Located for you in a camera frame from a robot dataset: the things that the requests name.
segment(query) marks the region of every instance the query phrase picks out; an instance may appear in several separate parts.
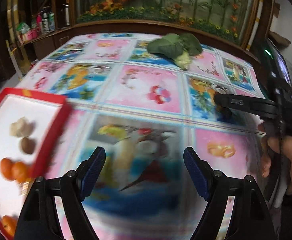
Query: red tray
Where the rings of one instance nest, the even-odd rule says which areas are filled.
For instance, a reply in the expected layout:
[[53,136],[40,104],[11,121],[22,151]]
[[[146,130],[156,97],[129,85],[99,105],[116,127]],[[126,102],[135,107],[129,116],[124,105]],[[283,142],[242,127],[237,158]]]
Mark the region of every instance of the red tray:
[[[33,162],[31,169],[30,169],[30,177],[32,179],[43,176],[46,171],[46,167],[49,161],[49,157],[51,151],[54,148],[55,142],[58,137],[62,134],[63,126],[67,121],[69,114],[72,110],[70,104],[67,103],[66,96],[55,95],[55,94],[48,94],[38,91],[32,90],[25,90],[25,89],[17,89],[17,88],[5,88],[0,93],[0,107],[3,100],[8,95],[16,95],[20,97],[25,97],[28,99],[35,99],[37,102],[43,103],[54,103],[58,104],[59,110],[57,111],[56,115],[54,116],[54,120],[51,122],[49,129],[46,132],[46,136],[42,141],[42,145],[38,151],[37,157]],[[13,240],[13,237],[10,236],[2,226],[0,220],[0,232],[7,240]]]

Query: floor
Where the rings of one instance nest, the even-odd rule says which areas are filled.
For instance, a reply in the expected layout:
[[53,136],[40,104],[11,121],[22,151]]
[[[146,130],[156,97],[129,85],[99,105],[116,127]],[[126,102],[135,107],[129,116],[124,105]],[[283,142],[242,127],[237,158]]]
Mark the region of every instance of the floor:
[[3,88],[15,87],[19,83],[19,77],[17,73],[14,74],[9,80],[0,83],[0,92]]

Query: table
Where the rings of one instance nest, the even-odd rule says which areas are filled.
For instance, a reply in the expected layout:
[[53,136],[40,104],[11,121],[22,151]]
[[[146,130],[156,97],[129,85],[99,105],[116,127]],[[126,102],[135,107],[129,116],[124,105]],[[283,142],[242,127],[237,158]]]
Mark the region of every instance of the table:
[[[226,120],[215,91],[262,97],[252,66],[203,45],[188,71],[149,54],[160,36],[100,33],[76,36],[24,77],[20,88],[67,95],[74,110],[57,143],[46,178],[88,159],[96,146],[106,163],[83,202],[100,239],[189,239],[206,205],[183,165],[192,146],[227,176],[251,174],[259,183],[259,117],[233,111]],[[64,237],[71,239],[60,198]],[[219,232],[225,236],[233,198]]]

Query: pink bottle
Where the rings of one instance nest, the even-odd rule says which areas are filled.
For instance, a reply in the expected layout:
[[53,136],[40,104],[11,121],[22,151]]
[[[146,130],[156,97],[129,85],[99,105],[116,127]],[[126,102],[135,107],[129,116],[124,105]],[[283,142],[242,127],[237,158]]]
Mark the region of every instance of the pink bottle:
[[36,22],[39,29],[39,35],[41,35],[43,33],[43,26],[42,26],[42,17],[40,13],[37,15]]

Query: wooden cabinet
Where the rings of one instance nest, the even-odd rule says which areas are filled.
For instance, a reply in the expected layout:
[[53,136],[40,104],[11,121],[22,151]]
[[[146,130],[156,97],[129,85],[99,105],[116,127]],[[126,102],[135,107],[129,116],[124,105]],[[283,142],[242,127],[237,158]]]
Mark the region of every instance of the wooden cabinet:
[[54,35],[54,42],[56,48],[64,45],[66,42],[68,42],[72,37],[75,35],[73,34],[72,28],[67,28],[65,30],[59,31]]
[[52,36],[42,38],[33,43],[36,56],[39,60],[52,53],[56,47]]

